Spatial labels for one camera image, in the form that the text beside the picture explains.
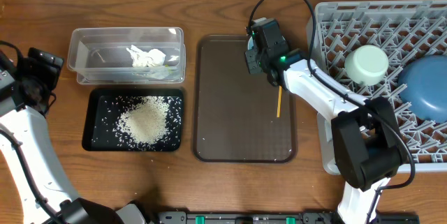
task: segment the transparent plastic bin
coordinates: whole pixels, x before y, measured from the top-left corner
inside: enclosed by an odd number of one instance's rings
[[[393,106],[400,132],[410,148],[417,172],[447,172],[447,123],[421,120],[399,94],[399,74],[425,55],[447,55],[447,0],[352,1],[319,3],[315,7],[317,31],[312,58],[339,83],[367,98],[383,96]],[[312,20],[307,23],[310,42]],[[362,45],[380,47],[389,67],[374,86],[356,84],[346,74],[344,60]],[[323,166],[339,174],[335,165],[330,124],[317,116]],[[398,172],[409,172],[408,164]]]
[[[135,27],[76,29],[67,66],[78,73],[80,84],[173,84],[183,82],[186,50],[181,28]],[[163,66],[133,67],[126,50],[161,50]]]

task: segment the crumpled white paper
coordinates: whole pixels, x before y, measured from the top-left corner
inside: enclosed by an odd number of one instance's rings
[[[133,67],[157,67],[162,66],[165,62],[166,55],[158,49],[145,52],[132,45],[130,49],[126,48],[126,50],[131,53]]]

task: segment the dish rack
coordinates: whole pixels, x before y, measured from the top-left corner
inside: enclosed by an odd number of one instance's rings
[[[447,0],[364,1],[319,3],[315,7],[317,30],[312,59],[339,83],[367,98],[383,96],[393,105],[400,131],[413,154],[417,172],[447,171],[447,122],[419,119],[403,103],[397,79],[405,66],[426,54],[447,55]],[[307,41],[312,20],[307,24]],[[360,86],[344,69],[346,56],[362,45],[380,47],[389,59],[383,80]],[[334,161],[330,124],[318,115],[323,166],[339,174]],[[399,172],[409,172],[408,164]]]

